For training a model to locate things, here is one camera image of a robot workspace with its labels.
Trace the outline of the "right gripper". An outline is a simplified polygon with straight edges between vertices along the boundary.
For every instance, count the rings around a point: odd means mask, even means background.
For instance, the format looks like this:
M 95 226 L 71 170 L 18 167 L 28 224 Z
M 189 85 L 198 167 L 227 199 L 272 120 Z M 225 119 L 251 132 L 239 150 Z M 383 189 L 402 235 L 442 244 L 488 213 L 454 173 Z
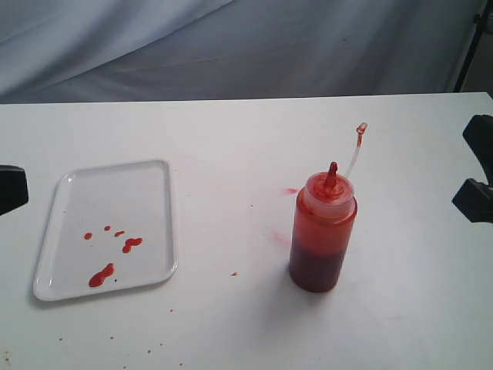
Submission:
M 487 181 L 492 181 L 492 127 L 492 116 L 474 115 L 462 133 Z M 492 186 L 467 179 L 454 195 L 452 203 L 471 223 L 491 224 L 493 221 Z

